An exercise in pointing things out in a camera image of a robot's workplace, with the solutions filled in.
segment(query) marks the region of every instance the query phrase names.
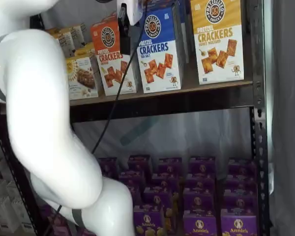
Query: yellow cracker box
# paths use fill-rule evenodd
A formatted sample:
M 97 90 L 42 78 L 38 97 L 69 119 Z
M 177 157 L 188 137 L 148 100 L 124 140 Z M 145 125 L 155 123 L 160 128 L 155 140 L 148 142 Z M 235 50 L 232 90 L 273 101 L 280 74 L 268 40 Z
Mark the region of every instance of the yellow cracker box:
M 103 84 L 93 53 L 67 58 L 70 100 L 98 97 Z
M 83 48 L 79 48 L 74 52 L 75 56 L 80 56 L 83 54 L 89 54 L 89 53 L 94 53 L 95 54 L 95 49 L 94 49 L 94 44 L 93 43 L 87 43 Z
M 191 0 L 200 84 L 244 79 L 240 0 Z

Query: box top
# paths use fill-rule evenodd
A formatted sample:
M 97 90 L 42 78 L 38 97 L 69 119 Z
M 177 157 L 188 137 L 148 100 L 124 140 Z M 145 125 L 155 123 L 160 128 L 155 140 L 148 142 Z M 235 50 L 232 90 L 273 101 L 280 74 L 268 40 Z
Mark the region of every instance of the box top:
M 205 216 L 205 217 L 214 217 L 215 213 L 213 209 L 201 209 L 196 208 L 192 210 L 185 210 L 183 212 L 183 217 L 199 217 L 199 216 Z
M 150 205 L 142 204 L 133 207 L 134 212 L 160 212 L 162 209 L 161 205 Z

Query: orange cracker box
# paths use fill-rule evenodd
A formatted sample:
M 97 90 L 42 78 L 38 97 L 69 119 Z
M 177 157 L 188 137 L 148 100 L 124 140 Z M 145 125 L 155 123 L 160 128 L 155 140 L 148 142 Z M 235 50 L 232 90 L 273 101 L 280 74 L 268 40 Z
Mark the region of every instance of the orange cracker box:
M 240 0 L 191 0 L 200 84 L 244 79 Z
M 91 35 L 93 37 L 95 54 L 100 68 L 105 94 L 106 96 L 116 95 L 130 61 L 129 55 L 120 53 L 117 17 L 110 17 L 100 23 L 94 24 L 91 27 Z M 134 57 L 125 76 L 120 93 L 136 93 L 140 80 L 138 59 Z

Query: annie's logo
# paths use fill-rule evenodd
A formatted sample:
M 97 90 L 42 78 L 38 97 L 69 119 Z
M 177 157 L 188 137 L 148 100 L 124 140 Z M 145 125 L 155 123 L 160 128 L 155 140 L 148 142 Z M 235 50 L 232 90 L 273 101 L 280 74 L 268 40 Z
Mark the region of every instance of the annie's logo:
M 161 22 L 157 16 L 149 15 L 145 22 L 146 33 L 150 38 L 156 38 L 161 32 Z
M 204 229 L 205 224 L 203 223 L 202 220 L 197 220 L 196 221 L 196 227 L 197 229 L 193 229 L 192 232 L 193 233 L 207 233 L 208 234 L 208 230 Z
M 222 0 L 210 0 L 206 5 L 206 18 L 209 22 L 219 23 L 225 15 L 225 5 Z
M 106 47 L 111 48 L 115 44 L 115 33 L 110 27 L 103 28 L 101 37 Z
M 155 224 L 151 223 L 151 217 L 149 215 L 144 215 L 143 220 L 145 223 L 142 223 L 142 226 L 155 227 Z
M 235 226 L 236 229 L 231 229 L 232 233 L 248 233 L 248 230 L 243 229 L 244 223 L 243 223 L 242 220 L 236 219 L 234 221 L 234 226 Z

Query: red cracker box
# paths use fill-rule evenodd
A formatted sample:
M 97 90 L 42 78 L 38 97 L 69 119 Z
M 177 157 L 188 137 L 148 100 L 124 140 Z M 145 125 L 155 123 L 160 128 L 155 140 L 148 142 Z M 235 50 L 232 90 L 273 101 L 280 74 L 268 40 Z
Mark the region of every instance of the red cracker box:
M 151 179 L 152 164 L 149 155 L 131 155 L 128 160 L 128 167 L 131 170 L 142 170 L 147 179 Z
M 130 61 L 129 55 L 120 53 L 120 35 L 117 17 L 109 17 L 91 27 L 96 58 L 107 96 L 116 95 Z M 133 58 L 126 74 L 121 94 L 136 93 L 141 81 L 139 63 Z

